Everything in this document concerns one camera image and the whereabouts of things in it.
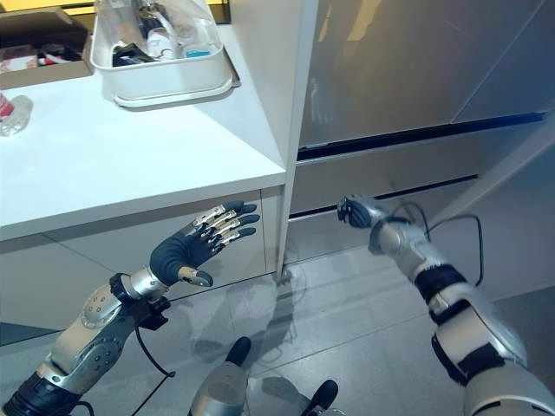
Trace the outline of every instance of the silver robotic arm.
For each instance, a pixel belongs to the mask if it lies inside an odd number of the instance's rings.
[[[197,268],[233,241],[255,232],[255,205],[219,205],[156,247],[148,266],[116,274],[85,302],[36,372],[0,408],[0,416],[66,415],[118,360],[135,327],[158,329],[170,307],[163,296],[177,282],[212,286]]]
[[[344,197],[341,221],[370,230],[369,251],[395,260],[438,325],[432,347],[449,376],[465,386],[465,416],[555,415],[555,398],[526,369],[526,350],[495,307],[449,264],[424,232],[372,198]]]

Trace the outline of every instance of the white countertop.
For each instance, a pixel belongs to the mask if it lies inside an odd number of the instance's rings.
[[[5,91],[34,108],[0,138],[0,239],[282,185],[232,27],[219,31],[242,81],[219,101],[130,111],[103,96],[98,74]]]

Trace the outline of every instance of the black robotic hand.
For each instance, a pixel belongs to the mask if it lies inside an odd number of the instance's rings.
[[[337,218],[351,227],[370,228],[388,213],[380,208],[378,201],[371,197],[346,195],[337,204]]]
[[[256,208],[255,204],[233,201],[205,212],[154,249],[150,256],[151,271],[167,286],[179,280],[212,286],[212,277],[197,268],[233,241],[255,233],[255,228],[241,227],[260,219],[256,214],[245,215]]]

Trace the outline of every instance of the white plastic tray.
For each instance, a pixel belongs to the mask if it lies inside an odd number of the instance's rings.
[[[108,41],[107,33],[105,23],[97,17],[90,61],[121,106],[142,107],[206,98],[222,94],[232,86],[232,71],[225,60],[223,46],[208,56],[112,67],[114,45]]]

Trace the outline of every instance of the black cable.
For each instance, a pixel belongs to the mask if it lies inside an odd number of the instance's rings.
[[[131,414],[131,416],[135,416],[135,414],[137,414],[137,413],[142,409],[142,407],[143,407],[144,405],[146,405],[146,403],[150,400],[150,398],[154,396],[154,394],[158,391],[158,389],[159,389],[160,387],[162,387],[162,384],[164,384],[164,381],[166,381],[166,380],[167,380],[168,378],[170,378],[170,377],[173,377],[173,376],[172,376],[172,375],[166,375],[166,376],[164,376],[164,378],[162,379],[162,381],[161,381],[160,383],[158,383],[158,386],[156,386],[156,387],[153,389],[153,391],[150,392],[150,394],[147,396],[147,398],[144,399],[144,400],[142,401],[142,403],[140,403],[140,405],[135,409],[135,411]]]
[[[429,229],[429,232],[435,230],[436,228],[444,225],[446,223],[450,223],[452,221],[460,220],[460,219],[473,219],[476,221],[476,226],[478,227],[478,245],[480,249],[480,275],[478,276],[478,280],[474,284],[474,286],[478,287],[481,285],[482,281],[484,280],[484,236],[482,232],[482,223],[477,215],[474,214],[461,214],[455,215],[454,217],[442,219],[439,223],[432,225],[432,228]]]
[[[75,407],[77,406],[83,406],[86,407],[88,410],[88,416],[95,416],[95,410],[93,410],[93,407],[91,406],[90,403],[88,403],[87,401],[78,401],[75,404]]]
[[[160,383],[158,383],[158,385],[153,389],[153,391],[150,392],[150,394],[142,401],[142,403],[139,404],[139,406],[135,409],[135,411],[131,414],[131,416],[135,416],[135,414],[137,414],[142,409],[142,407],[146,405],[146,403],[150,400],[150,398],[154,396],[154,394],[158,391],[160,387],[162,387],[162,384],[164,384],[164,381],[166,381],[169,378],[175,377],[175,371],[171,371],[168,373],[150,354],[150,352],[147,349],[147,346],[145,345],[145,342],[142,340],[142,336],[140,336],[140,331],[138,326],[135,327],[135,335],[137,335],[137,341],[139,342],[139,345],[142,348],[142,352],[145,353],[148,360],[153,363],[156,369],[160,371],[162,374],[164,374],[164,378]]]
[[[78,406],[86,407],[87,410],[88,410],[88,416],[95,416],[95,410],[93,409],[91,404],[88,403],[87,401],[84,401],[84,400],[78,401],[75,404],[70,403],[66,406],[63,406],[62,408],[58,409],[54,413],[51,413],[50,415],[51,416],[56,416],[57,414],[64,414],[65,415],[67,411],[71,412],[75,407],[78,407]]]
[[[158,362],[156,362],[153,356],[150,355],[150,352],[148,352],[147,346],[145,345],[144,341],[142,340],[142,337],[140,336],[139,327],[135,327],[135,335],[137,335],[137,341],[139,342],[139,345],[142,348],[142,352],[145,353],[148,360],[153,363],[153,366],[155,366],[156,369],[160,371],[162,374],[164,374],[166,377],[174,377],[175,371],[168,373],[164,368],[162,368],[160,364],[158,364]]]
[[[422,209],[421,206],[419,206],[416,202],[412,202],[412,201],[408,201],[408,202],[402,202],[400,203],[392,212],[391,212],[391,216],[394,217],[395,214],[403,207],[408,207],[408,206],[412,206],[414,207],[419,213],[420,216],[422,217],[422,221],[424,223],[424,228],[426,229],[426,238],[428,239],[428,241],[431,243],[432,240],[430,239],[430,227],[428,225],[428,218],[426,217],[426,213],[424,212],[424,210]]]

